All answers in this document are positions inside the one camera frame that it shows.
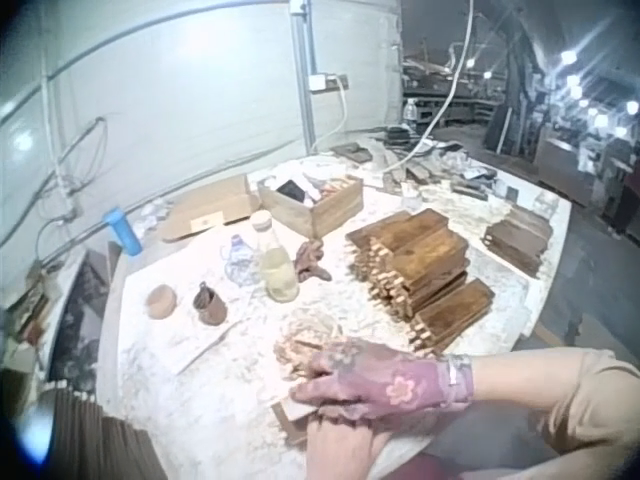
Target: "bottle cap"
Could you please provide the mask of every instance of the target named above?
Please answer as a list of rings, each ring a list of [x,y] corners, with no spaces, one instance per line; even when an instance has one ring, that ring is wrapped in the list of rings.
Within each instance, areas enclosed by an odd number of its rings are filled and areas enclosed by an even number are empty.
[[[250,221],[253,228],[258,232],[264,232],[271,228],[271,213],[266,210],[258,210],[256,213],[251,215]]]

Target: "blue bottle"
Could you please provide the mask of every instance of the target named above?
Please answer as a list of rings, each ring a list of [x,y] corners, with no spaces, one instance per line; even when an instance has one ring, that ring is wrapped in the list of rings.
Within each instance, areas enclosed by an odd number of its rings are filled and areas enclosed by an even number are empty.
[[[133,233],[133,229],[122,210],[118,207],[114,208],[105,214],[103,220],[111,226],[127,255],[135,257],[142,251],[140,240]]]

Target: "stack of wooden blocks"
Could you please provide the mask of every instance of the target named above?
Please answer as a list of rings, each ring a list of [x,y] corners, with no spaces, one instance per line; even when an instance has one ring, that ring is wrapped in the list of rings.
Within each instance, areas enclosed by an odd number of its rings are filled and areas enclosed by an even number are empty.
[[[553,229],[540,215],[517,205],[503,220],[487,228],[487,248],[527,275],[536,277]]]
[[[449,219],[427,209],[399,212],[347,235],[353,270],[395,319],[407,322],[419,354],[442,353],[484,316],[493,292],[482,281],[466,284],[468,242]]]

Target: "sleeve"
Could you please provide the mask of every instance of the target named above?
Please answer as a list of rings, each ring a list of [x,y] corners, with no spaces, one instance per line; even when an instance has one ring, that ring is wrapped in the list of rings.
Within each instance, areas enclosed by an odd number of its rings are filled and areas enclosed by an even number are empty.
[[[585,350],[575,388],[541,427],[561,456],[517,478],[611,478],[639,445],[640,373],[609,351]]]

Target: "marble table surface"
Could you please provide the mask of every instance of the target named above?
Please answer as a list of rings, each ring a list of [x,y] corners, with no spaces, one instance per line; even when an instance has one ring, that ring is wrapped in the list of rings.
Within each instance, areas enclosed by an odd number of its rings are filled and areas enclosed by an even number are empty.
[[[256,172],[250,180],[255,183],[271,173]],[[375,175],[357,174],[376,186]],[[525,208],[539,208],[541,199],[543,206],[551,206],[547,211],[554,234],[537,279],[487,252],[480,240],[488,225],[506,215],[510,208],[506,202],[458,196],[446,183],[423,191],[424,207],[447,215],[450,228],[469,241],[470,277],[481,278],[496,293],[491,311],[451,346],[453,352],[506,352],[519,335],[528,335],[562,253],[570,204],[503,172],[499,176],[520,190],[519,203]],[[194,355],[197,358],[180,374],[167,367],[171,352],[153,342],[152,329],[158,326],[150,325],[141,312],[140,297],[163,282],[178,290],[184,287],[185,299],[195,277],[223,282],[216,273],[222,265],[220,247],[233,233],[251,243],[250,226],[241,222],[210,230],[180,245],[153,242],[143,252],[144,258],[121,259],[103,323],[97,398],[108,412],[149,431],[170,478],[304,478],[304,453],[285,445],[269,409],[290,385],[282,379],[273,344],[291,318],[313,311],[328,313],[347,334],[408,348],[406,326],[394,323],[383,308],[374,306],[366,284],[353,279],[347,268],[345,233],[402,208],[399,197],[373,188],[365,188],[364,195],[364,210],[325,237],[322,264],[332,273],[332,282],[309,280],[290,304],[272,302],[260,287],[248,287],[240,292],[248,299],[242,302],[242,318],[221,330],[221,338]],[[276,230],[294,254],[304,239],[280,224]],[[430,441],[432,424],[433,418],[427,416],[411,419],[385,448],[372,477],[393,471],[422,450]]]

